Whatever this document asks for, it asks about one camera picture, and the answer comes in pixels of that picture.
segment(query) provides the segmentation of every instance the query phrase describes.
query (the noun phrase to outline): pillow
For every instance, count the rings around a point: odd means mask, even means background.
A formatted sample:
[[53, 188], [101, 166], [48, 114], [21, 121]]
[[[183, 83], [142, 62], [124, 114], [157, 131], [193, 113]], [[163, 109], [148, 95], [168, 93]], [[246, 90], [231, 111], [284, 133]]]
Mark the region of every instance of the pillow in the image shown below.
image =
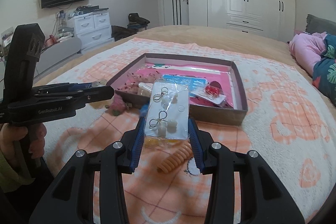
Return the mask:
[[336, 35], [336, 22], [322, 19], [313, 15], [308, 15], [306, 32], [308, 33], [327, 32], [328, 34]]

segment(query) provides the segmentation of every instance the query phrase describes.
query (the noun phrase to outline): orange coil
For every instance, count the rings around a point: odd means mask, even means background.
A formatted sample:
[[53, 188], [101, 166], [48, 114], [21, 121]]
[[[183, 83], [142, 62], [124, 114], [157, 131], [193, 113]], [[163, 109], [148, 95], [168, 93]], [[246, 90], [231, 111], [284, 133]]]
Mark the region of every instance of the orange coil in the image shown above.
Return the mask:
[[164, 159], [157, 167], [159, 173], [169, 173], [193, 157], [193, 150], [189, 142], [184, 142], [177, 151]]

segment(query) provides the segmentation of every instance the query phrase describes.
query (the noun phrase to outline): white drawer unit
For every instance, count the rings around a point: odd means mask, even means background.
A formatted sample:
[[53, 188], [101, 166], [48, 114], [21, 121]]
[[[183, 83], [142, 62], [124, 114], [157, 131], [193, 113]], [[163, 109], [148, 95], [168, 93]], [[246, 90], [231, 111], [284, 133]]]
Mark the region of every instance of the white drawer unit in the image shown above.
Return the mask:
[[112, 36], [110, 15], [105, 11], [75, 16], [67, 25], [73, 27], [75, 37], [82, 41], [82, 49], [101, 44]]
[[100, 13], [93, 15], [95, 28], [110, 25], [109, 13]]
[[111, 34], [112, 28], [108, 25], [90, 32], [80, 33], [77, 37], [82, 41], [82, 48], [87, 48], [111, 38]]
[[75, 20], [76, 33], [83, 33], [93, 30], [95, 28], [95, 23], [92, 16], [80, 17]]

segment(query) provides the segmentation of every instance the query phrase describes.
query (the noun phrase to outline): human hand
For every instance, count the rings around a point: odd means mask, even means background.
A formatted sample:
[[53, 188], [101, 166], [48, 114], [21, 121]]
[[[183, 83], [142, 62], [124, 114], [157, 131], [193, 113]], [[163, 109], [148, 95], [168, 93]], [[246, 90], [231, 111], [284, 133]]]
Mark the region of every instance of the human hand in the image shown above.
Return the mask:
[[[32, 141], [29, 147], [29, 153], [32, 154], [32, 159], [40, 158], [44, 155], [44, 137], [47, 134], [47, 129], [42, 123], [36, 128], [37, 139]], [[0, 130], [0, 150], [12, 168], [19, 166], [13, 141], [19, 141], [27, 134], [27, 127], [14, 127], [9, 123], [5, 123]]]

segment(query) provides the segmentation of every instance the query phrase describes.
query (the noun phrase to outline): bedspread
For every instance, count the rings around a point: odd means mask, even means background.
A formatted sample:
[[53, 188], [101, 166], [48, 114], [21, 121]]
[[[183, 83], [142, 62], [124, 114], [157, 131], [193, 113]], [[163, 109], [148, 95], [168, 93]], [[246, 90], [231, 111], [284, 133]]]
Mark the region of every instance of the bedspread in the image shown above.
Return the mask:
[[[60, 75], [52, 83], [109, 79], [146, 52], [180, 53], [233, 60], [244, 82], [249, 111], [240, 127], [198, 122], [233, 151], [257, 150], [283, 182], [305, 219], [322, 206], [336, 182], [336, 123], [318, 91], [292, 66], [266, 58], [197, 44], [176, 44], [134, 38], [99, 53]], [[134, 129], [136, 111], [113, 117], [87, 105], [75, 117], [46, 123], [45, 159], [56, 175], [77, 149], [94, 152]], [[157, 163], [168, 153], [144, 148], [133, 175], [123, 175], [130, 223], [152, 219], [171, 223], [204, 223], [211, 176], [200, 175], [193, 159], [171, 174]], [[99, 173], [94, 214], [99, 222]], [[239, 178], [235, 177], [235, 222], [239, 222]]]

